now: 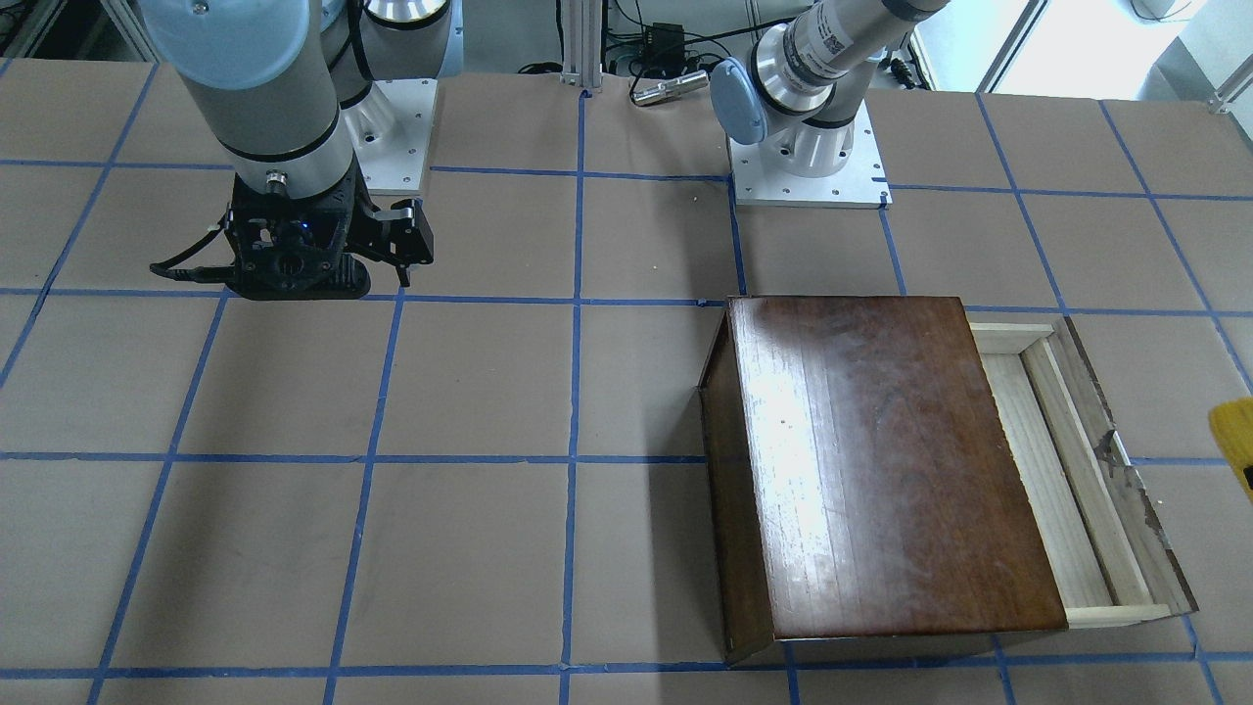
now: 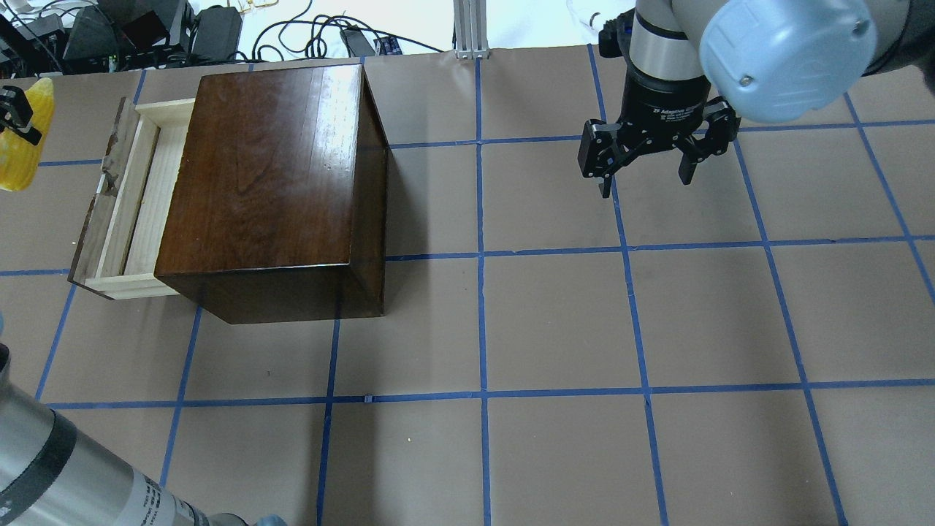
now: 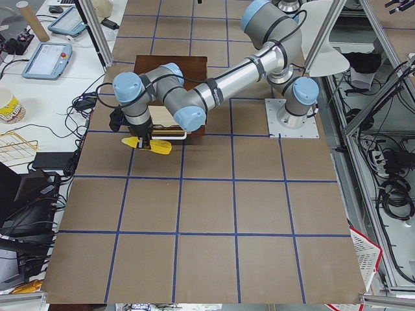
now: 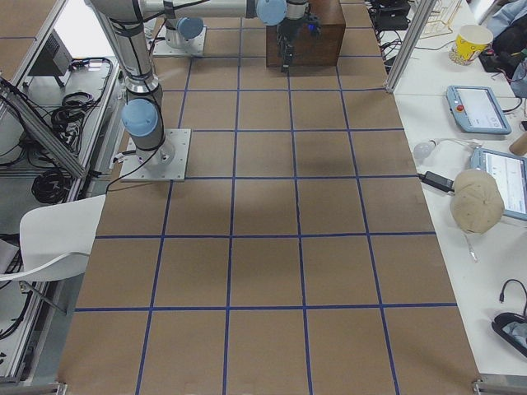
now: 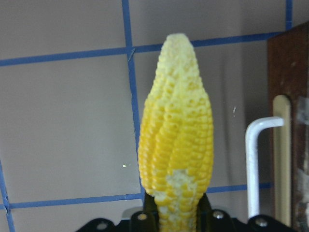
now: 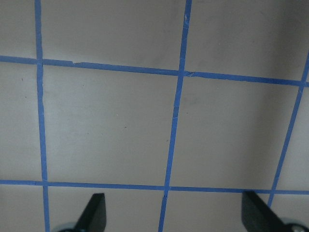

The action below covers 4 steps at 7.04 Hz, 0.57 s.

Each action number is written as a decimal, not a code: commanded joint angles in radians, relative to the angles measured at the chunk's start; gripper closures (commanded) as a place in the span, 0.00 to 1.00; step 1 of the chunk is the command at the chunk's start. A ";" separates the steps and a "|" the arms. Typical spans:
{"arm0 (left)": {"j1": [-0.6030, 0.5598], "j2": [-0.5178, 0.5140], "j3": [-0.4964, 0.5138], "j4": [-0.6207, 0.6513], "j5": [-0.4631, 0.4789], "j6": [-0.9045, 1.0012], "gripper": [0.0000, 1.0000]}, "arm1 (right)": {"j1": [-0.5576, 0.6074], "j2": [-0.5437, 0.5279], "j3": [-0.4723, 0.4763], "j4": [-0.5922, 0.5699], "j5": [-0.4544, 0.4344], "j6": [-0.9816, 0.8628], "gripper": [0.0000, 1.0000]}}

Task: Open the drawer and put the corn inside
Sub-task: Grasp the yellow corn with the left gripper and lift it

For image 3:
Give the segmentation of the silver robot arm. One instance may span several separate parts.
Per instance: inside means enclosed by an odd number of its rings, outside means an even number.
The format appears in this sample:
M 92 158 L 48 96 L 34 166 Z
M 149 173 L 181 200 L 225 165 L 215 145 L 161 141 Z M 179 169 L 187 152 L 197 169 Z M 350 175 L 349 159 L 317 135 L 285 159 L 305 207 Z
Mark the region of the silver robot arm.
M 285 97 L 278 111 L 278 122 L 289 129 L 297 129 L 310 117 L 308 111 L 319 94 L 317 83 L 306 76 L 295 76 L 292 61 L 302 44 L 299 20 L 283 13 L 270 1 L 252 1 L 244 11 L 241 29 L 247 34 L 256 53 L 196 87 L 186 90 L 185 78 L 175 63 L 163 64 L 140 75 L 134 72 L 118 74 L 112 87 L 118 106 L 110 115 L 109 126 L 118 132 L 127 126 L 131 136 L 122 142 L 132 148 L 159 154 L 169 154 L 171 144 L 152 139 L 153 122 L 148 105 L 156 99 L 167 108 L 185 132 L 203 126 L 208 111 L 248 86 L 266 80 Z

